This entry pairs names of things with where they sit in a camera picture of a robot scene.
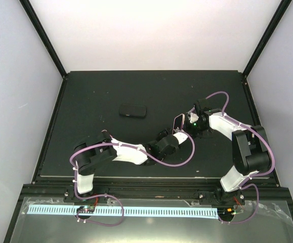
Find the black phone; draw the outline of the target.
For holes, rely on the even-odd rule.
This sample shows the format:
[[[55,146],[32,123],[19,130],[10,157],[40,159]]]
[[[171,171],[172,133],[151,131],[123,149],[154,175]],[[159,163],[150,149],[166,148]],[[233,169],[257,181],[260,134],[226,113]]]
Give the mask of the black phone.
[[[146,116],[147,107],[144,105],[123,103],[119,107],[119,115],[125,117],[144,118]]]

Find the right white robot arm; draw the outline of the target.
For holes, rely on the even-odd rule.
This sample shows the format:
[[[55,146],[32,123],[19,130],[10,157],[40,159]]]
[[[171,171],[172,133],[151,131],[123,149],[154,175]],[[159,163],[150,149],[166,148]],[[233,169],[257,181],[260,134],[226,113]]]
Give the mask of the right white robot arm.
[[[220,205],[230,204],[248,180],[273,168],[265,129],[245,125],[219,108],[211,109],[206,99],[194,103],[186,115],[184,128],[194,137],[207,131],[217,131],[232,143],[233,165],[213,192],[213,197]]]

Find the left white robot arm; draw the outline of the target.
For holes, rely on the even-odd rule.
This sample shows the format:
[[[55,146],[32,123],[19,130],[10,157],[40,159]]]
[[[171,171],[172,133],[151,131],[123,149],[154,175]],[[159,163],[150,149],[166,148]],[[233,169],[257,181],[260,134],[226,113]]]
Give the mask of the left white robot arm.
[[[180,145],[191,141],[191,155],[186,161],[170,164],[164,159],[177,152]],[[195,152],[195,145],[185,131],[176,129],[165,130],[156,139],[144,144],[124,143],[107,130],[103,130],[95,143],[81,142],[74,148],[70,163],[74,170],[73,183],[76,186],[75,196],[82,202],[89,201],[93,196],[93,179],[95,174],[112,162],[132,163],[137,166],[151,166],[156,163],[166,167],[180,167],[188,163]]]

